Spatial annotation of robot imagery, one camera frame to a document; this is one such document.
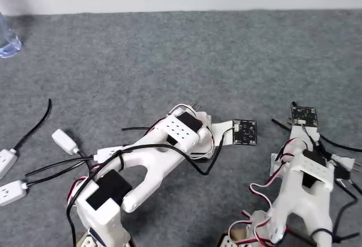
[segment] black power cord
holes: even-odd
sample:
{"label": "black power cord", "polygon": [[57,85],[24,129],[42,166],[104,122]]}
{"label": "black power cord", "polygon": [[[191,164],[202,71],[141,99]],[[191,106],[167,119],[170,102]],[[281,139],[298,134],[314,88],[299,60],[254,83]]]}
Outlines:
{"label": "black power cord", "polygon": [[[275,119],[272,119],[271,121],[272,121],[274,124],[276,124],[277,126],[283,128],[285,131],[291,132],[291,129],[290,129],[289,127],[287,127],[286,125],[282,124],[281,122],[279,122],[279,121],[277,121],[277,120],[275,120]],[[332,145],[335,146],[335,147],[342,148],[342,149],[344,149],[344,150],[354,151],[354,152],[362,152],[362,149],[353,148],[353,147],[349,147],[349,146],[346,146],[346,145],[337,144],[336,142],[329,140],[328,138],[326,138],[326,137],[323,136],[322,134],[320,134],[320,136],[321,136],[321,139],[323,139],[324,141],[328,142],[329,144],[332,144]]]}
{"label": "black power cord", "polygon": [[169,144],[145,144],[145,145],[135,145],[135,146],[132,146],[132,147],[129,147],[129,148],[126,148],[126,149],[123,149],[123,150],[118,150],[116,151],[109,159],[107,159],[106,161],[104,161],[103,163],[101,163],[99,165],[98,168],[96,168],[96,170],[94,172],[91,172],[90,175],[88,176],[88,178],[84,181],[84,183],[80,186],[80,188],[78,189],[78,191],[74,194],[74,196],[70,199],[69,201],[69,204],[68,204],[68,207],[67,207],[67,211],[66,211],[66,216],[67,216],[67,219],[69,221],[69,225],[71,227],[71,232],[72,232],[72,240],[73,240],[73,246],[76,247],[76,235],[75,235],[75,226],[73,224],[73,221],[70,217],[70,211],[75,203],[75,201],[77,200],[78,196],[80,195],[80,193],[85,189],[85,187],[88,185],[88,183],[93,180],[96,175],[106,166],[108,165],[111,161],[113,161],[115,158],[119,157],[120,158],[120,161],[121,161],[121,169],[120,170],[123,170],[124,169],[124,161],[123,161],[123,158],[122,158],[122,154],[123,153],[130,153],[134,150],[139,150],[139,149],[146,149],[146,148],[167,148],[167,149],[171,149],[173,151],[176,151],[177,153],[179,153],[180,155],[182,155],[191,165],[192,167],[195,168],[196,171],[198,171],[200,174],[202,175],[208,175],[211,171],[211,169],[213,168],[220,152],[221,152],[221,149],[222,149],[222,145],[223,145],[223,140],[224,140],[224,137],[225,137],[225,134],[234,129],[233,127],[232,128],[229,128],[227,130],[224,131],[224,133],[222,134],[222,138],[221,138],[221,141],[220,141],[220,144],[217,148],[217,150],[215,151],[214,155],[213,155],[213,160],[211,162],[211,164],[209,165],[209,167],[206,169],[206,171],[203,171],[197,164],[196,162],[194,162],[186,153],[182,152],[180,149],[172,146],[172,145],[169,145]]}
{"label": "black power cord", "polygon": [[54,168],[54,167],[59,166],[59,165],[67,164],[67,163],[74,162],[74,161],[77,161],[77,162],[81,161],[82,163],[84,163],[85,161],[91,160],[91,159],[93,159],[93,157],[87,157],[87,158],[82,157],[82,158],[66,159],[65,161],[59,161],[59,162],[47,165],[45,167],[39,168],[37,170],[34,170],[32,172],[29,172],[29,173],[25,174],[25,177],[37,174],[39,172],[45,171],[45,170],[50,169],[50,168]]}
{"label": "black power cord", "polygon": [[38,180],[35,180],[35,181],[29,181],[29,182],[27,182],[27,187],[31,187],[31,186],[33,186],[33,185],[36,185],[36,184],[39,184],[39,183],[43,183],[43,182],[49,181],[49,180],[51,180],[51,179],[54,179],[54,178],[56,178],[56,177],[58,177],[58,176],[64,175],[64,174],[66,174],[66,173],[74,170],[75,168],[78,168],[79,166],[83,165],[83,164],[85,163],[85,161],[86,161],[86,160],[81,161],[81,162],[79,162],[79,163],[77,163],[77,164],[74,164],[73,166],[70,166],[70,167],[68,167],[68,168],[66,168],[66,169],[64,169],[64,170],[61,170],[60,172],[57,172],[57,173],[54,174],[54,175],[50,175],[50,176],[47,176],[47,177],[45,177],[45,178],[41,178],[41,179],[38,179]]}
{"label": "black power cord", "polygon": [[34,134],[38,128],[45,122],[46,118],[49,116],[51,111],[52,103],[51,99],[48,100],[48,108],[46,109],[46,112],[44,116],[40,119],[40,121],[28,132],[26,133],[20,141],[14,146],[15,151],[19,151],[20,147],[23,145],[23,143],[32,135]]}
{"label": "black power cord", "polygon": [[124,128],[122,128],[122,131],[128,131],[128,130],[149,130],[149,127],[124,127]]}
{"label": "black power cord", "polygon": [[[88,157],[88,156],[85,155],[85,154],[83,153],[83,151],[81,151],[81,150],[79,150],[79,151],[77,152],[77,154],[80,155],[80,156],[81,156],[82,158],[84,158],[84,159]],[[92,168],[91,161],[85,161],[85,164],[87,164],[88,170],[91,170],[91,168]]]}

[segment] gray carpet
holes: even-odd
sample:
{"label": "gray carpet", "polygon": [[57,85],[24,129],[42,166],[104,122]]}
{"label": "gray carpet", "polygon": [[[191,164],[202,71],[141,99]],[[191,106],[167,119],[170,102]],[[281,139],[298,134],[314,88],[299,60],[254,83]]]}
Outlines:
{"label": "gray carpet", "polygon": [[[209,176],[183,162],[137,211],[123,215],[138,246],[215,246],[242,209],[266,209],[248,184],[267,178],[270,153],[288,138],[270,119],[285,122],[293,100],[318,108],[328,138],[362,147],[362,11],[80,14],[11,22],[25,43],[16,57],[0,60],[0,148],[12,148],[33,127],[48,98],[54,107],[0,185],[69,158],[51,139],[57,128],[91,154],[135,142],[142,132],[122,127],[148,126],[180,102],[198,100],[214,122],[258,121],[257,147],[224,148]],[[362,162],[361,154],[327,149]],[[0,246],[70,246],[65,199],[85,173],[82,167],[34,186],[0,208]],[[145,169],[124,174],[136,184]],[[362,174],[353,177],[362,184]],[[267,194],[275,198],[278,187]],[[349,200],[333,192],[333,218]],[[361,220],[358,204],[346,211],[340,234],[362,232]]]}

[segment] black circuit board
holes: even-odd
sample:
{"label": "black circuit board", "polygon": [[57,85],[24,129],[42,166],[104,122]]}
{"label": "black circuit board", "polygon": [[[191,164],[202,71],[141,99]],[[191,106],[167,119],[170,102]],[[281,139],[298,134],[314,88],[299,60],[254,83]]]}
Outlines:
{"label": "black circuit board", "polygon": [[238,145],[257,145],[256,121],[252,120],[232,120],[234,131],[232,139]]}
{"label": "black circuit board", "polygon": [[318,127],[316,109],[314,107],[292,107],[292,125]]}

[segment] plastic bottle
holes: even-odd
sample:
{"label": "plastic bottle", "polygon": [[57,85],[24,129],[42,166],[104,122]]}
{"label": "plastic bottle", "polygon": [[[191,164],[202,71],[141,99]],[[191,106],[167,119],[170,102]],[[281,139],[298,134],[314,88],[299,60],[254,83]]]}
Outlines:
{"label": "plastic bottle", "polygon": [[10,58],[21,49],[18,35],[6,24],[0,12],[0,58]]}

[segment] white plug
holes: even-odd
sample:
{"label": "white plug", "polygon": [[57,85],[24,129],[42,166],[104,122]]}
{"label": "white plug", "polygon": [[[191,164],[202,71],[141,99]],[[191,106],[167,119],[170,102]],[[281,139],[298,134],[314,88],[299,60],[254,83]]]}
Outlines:
{"label": "white plug", "polygon": [[14,149],[0,151],[0,179],[11,169],[18,157]]}
{"label": "white plug", "polygon": [[67,134],[64,133],[61,129],[55,131],[52,136],[53,140],[57,145],[59,145],[65,152],[69,155],[74,155],[79,152],[79,148],[74,140],[71,139]]}
{"label": "white plug", "polygon": [[97,247],[92,236],[87,236],[80,247]]}
{"label": "white plug", "polygon": [[20,180],[0,187],[0,206],[8,205],[27,195],[27,183]]}
{"label": "white plug", "polygon": [[355,165],[355,159],[354,158],[342,158],[335,154],[332,155],[332,159],[334,161],[337,161],[339,164],[341,164],[348,172],[352,171],[353,166]]}

